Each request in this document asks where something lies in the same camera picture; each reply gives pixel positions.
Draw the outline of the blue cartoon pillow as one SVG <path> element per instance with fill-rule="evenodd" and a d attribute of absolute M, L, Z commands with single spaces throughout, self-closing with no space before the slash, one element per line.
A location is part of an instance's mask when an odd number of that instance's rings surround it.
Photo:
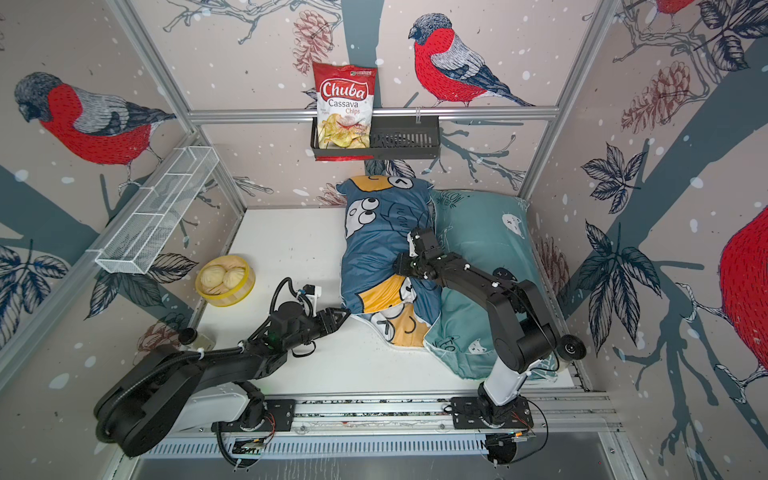
<path fill-rule="evenodd" d="M 386 343 L 422 348 L 441 315 L 441 288 L 395 267 L 408 235 L 432 226 L 432 184 L 401 176 L 356 176 L 336 186 L 346 201 L 341 298 Z"/>

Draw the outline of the teal cat pillow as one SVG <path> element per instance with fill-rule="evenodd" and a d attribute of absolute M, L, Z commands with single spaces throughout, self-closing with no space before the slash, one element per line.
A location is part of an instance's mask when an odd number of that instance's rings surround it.
<path fill-rule="evenodd" d="M 542 285 L 526 201 L 469 190 L 434 190 L 431 199 L 434 229 L 443 250 L 502 279 Z M 426 334 L 425 347 L 463 380 L 487 378 L 497 359 L 486 311 L 447 288 L 441 292 L 441 315 Z"/>

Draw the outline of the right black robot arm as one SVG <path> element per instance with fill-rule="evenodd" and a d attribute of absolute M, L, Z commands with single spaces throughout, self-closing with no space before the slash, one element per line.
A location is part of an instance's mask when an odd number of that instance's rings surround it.
<path fill-rule="evenodd" d="M 578 337 L 561 335 L 538 287 L 476 268 L 458 254 L 445 252 L 430 229 L 412 230 L 409 251 L 398 255 L 396 272 L 456 291 L 487 313 L 497 360 L 475 397 L 454 397 L 449 411 L 457 430 L 533 428 L 530 402 L 521 395 L 533 372 L 550 355 L 564 362 L 584 359 Z"/>

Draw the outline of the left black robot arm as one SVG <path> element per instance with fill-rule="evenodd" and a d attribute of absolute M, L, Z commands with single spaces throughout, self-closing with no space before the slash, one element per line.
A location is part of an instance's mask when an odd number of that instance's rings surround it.
<path fill-rule="evenodd" d="M 94 407 L 95 434 L 116 444 L 129 457 L 144 454 L 178 424 L 190 399 L 204 390 L 233 384 L 245 395 L 238 407 L 215 406 L 210 415 L 194 413 L 194 426 L 238 426 L 246 431 L 276 429 L 275 416 L 253 382 L 272 375 L 299 346 L 340 329 L 351 312 L 327 307 L 310 317 L 302 304 L 285 302 L 266 322 L 236 347 L 203 352 L 179 351 L 170 345 L 154 349 L 116 383 Z"/>

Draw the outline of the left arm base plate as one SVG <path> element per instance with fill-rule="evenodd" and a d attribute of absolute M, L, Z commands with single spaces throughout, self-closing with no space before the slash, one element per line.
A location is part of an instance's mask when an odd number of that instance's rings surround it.
<path fill-rule="evenodd" d="M 293 399 L 250 400 L 234 420 L 214 422 L 211 429 L 222 433 L 288 432 L 292 427 L 295 407 Z"/>

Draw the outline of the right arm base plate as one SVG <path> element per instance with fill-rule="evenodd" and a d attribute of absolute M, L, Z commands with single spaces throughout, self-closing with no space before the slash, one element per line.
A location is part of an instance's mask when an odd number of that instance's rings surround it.
<path fill-rule="evenodd" d="M 453 397 L 443 408 L 443 412 L 451 416 L 456 430 L 529 430 L 533 427 L 529 402 L 522 396 L 502 406 L 497 406 L 484 397 Z"/>

